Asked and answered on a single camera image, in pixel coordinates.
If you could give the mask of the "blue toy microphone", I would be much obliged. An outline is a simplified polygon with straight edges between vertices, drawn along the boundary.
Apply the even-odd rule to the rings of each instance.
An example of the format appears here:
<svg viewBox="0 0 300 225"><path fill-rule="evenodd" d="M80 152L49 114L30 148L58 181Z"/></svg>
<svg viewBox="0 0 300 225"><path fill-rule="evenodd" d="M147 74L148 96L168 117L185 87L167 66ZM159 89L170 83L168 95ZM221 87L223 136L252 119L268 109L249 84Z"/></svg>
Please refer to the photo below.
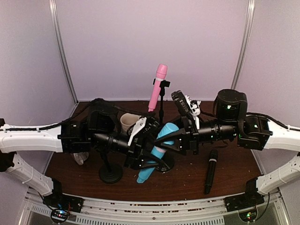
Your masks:
<svg viewBox="0 0 300 225"><path fill-rule="evenodd" d="M174 123L168 122L163 126L163 128L158 133L157 139L161 138L165 135L168 135L172 132L178 131L178 130L179 130L179 128L177 125L175 125ZM157 158L161 159L164 156L165 152L166 152L165 149L154 146L151 151L151 154L156 156ZM155 167L142 169L138 174L138 178L137 178L136 182L138 184L144 183L151 176L151 174L153 173L154 170L155 170Z"/></svg>

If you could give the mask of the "black toy microphone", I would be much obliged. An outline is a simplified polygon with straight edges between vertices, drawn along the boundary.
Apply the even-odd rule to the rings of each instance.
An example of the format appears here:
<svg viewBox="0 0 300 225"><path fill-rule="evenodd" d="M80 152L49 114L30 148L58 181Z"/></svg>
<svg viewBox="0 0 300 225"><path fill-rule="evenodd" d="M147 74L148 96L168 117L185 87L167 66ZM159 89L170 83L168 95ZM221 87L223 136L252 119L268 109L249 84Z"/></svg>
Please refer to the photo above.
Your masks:
<svg viewBox="0 0 300 225"><path fill-rule="evenodd" d="M212 188L217 161L218 161L218 151L211 150L209 154L208 170L207 170L206 180L204 185L205 195L208 195Z"/></svg>

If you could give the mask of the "black microphone stand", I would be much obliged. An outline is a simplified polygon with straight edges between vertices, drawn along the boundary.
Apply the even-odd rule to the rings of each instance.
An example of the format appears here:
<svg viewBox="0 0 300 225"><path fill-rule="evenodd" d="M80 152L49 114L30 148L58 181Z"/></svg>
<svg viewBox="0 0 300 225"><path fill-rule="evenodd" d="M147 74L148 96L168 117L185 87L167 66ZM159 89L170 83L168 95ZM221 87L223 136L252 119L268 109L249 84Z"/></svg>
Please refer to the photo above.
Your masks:
<svg viewBox="0 0 300 225"><path fill-rule="evenodd" d="M163 125L163 118L164 118L164 96L165 96L165 89L166 88L169 88L170 86L170 81L167 81L167 80L163 80L161 83L160 83L160 93L159 93L159 96L160 96L160 109L159 109L159 124L160 125Z"/></svg>
<svg viewBox="0 0 300 225"><path fill-rule="evenodd" d="M119 164L109 163L106 153L100 153L104 164L98 171L99 178L106 184L117 183L123 177L123 169Z"/></svg>

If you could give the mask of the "pink toy microphone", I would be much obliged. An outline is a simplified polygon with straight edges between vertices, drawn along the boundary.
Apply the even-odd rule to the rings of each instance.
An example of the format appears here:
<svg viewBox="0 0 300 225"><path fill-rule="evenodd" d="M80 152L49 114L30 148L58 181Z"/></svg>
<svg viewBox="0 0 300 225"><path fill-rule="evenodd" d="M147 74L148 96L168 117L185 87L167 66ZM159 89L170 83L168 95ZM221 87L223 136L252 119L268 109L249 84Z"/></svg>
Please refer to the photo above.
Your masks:
<svg viewBox="0 0 300 225"><path fill-rule="evenodd" d="M156 77L154 80L154 87L152 91L152 95L148 104L148 112L152 112L155 110L158 96L160 94L161 88L160 84L165 79L167 74L168 66L164 64L159 64L157 71L156 71Z"/></svg>

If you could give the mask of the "taped base microphone stand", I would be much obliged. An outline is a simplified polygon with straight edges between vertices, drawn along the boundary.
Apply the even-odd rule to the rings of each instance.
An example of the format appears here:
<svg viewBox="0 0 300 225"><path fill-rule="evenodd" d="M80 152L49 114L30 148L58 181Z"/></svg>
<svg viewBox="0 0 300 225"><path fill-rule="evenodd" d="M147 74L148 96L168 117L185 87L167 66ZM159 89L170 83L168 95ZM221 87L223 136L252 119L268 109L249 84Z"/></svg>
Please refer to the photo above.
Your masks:
<svg viewBox="0 0 300 225"><path fill-rule="evenodd" d="M167 173L174 168L175 161L172 156L164 155L162 160L165 162L165 165L157 166L155 170L160 173Z"/></svg>

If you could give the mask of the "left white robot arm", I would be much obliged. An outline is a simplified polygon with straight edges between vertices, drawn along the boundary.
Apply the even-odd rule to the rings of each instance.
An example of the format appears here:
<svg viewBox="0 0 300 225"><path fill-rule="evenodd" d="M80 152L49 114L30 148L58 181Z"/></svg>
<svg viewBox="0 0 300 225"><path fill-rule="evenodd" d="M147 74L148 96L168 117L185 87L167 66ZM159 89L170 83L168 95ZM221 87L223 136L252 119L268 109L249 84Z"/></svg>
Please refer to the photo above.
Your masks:
<svg viewBox="0 0 300 225"><path fill-rule="evenodd" d="M78 121L72 116L60 123L47 126L17 127L0 123L0 170L13 174L22 183L38 191L52 203L68 199L62 192L61 183L44 176L26 163L20 151L50 151L56 153L83 153L95 149L103 160L110 151L127 156L126 166L133 169L149 168L147 143L159 128L154 112L139 112L132 135L121 132L118 113L124 108L96 98L85 107L88 115Z"/></svg>

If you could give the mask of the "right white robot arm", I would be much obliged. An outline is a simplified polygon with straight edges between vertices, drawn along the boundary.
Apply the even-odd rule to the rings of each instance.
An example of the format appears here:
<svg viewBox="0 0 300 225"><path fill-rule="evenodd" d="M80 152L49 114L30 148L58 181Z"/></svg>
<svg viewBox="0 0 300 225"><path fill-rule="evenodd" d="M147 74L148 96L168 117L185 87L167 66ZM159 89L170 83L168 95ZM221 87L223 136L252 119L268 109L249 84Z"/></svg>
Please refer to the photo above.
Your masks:
<svg viewBox="0 0 300 225"><path fill-rule="evenodd" d="M300 129L285 125L271 116L248 112L245 93L232 89L218 92L213 112L206 115L212 120L200 121L203 113L200 101L191 100L180 90L172 93L183 127L155 141L155 146L185 155L187 150L199 152L199 144L237 140L245 149L284 149L297 152L278 169L247 182L246 191L266 195L270 191L300 176Z"/></svg>

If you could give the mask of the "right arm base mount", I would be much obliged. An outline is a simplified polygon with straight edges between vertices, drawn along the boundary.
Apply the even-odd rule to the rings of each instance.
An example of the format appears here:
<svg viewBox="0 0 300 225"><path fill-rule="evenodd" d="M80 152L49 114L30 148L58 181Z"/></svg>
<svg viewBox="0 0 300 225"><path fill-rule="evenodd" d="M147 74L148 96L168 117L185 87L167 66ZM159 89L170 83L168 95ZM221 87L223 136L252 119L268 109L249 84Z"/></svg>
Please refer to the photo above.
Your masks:
<svg viewBox="0 0 300 225"><path fill-rule="evenodd" d="M233 195L224 199L227 212L237 211L241 221L250 224L258 221L266 212L270 203L270 193L263 212L259 213L257 206L265 203L264 195L258 193L256 187L257 178L246 182L246 190L243 194Z"/></svg>

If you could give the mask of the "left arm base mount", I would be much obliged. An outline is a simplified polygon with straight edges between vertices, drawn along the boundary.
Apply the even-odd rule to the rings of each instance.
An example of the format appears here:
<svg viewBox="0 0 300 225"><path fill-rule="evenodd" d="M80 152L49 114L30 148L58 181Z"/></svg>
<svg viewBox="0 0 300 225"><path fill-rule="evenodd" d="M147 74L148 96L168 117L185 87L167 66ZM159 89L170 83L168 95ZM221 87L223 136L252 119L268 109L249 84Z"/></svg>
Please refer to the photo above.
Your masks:
<svg viewBox="0 0 300 225"><path fill-rule="evenodd" d="M71 216L71 212L80 213L83 207L83 198L65 195L62 192L62 184L53 179L53 188L50 195L42 196L43 204L51 211L50 219L55 224L62 224Z"/></svg>

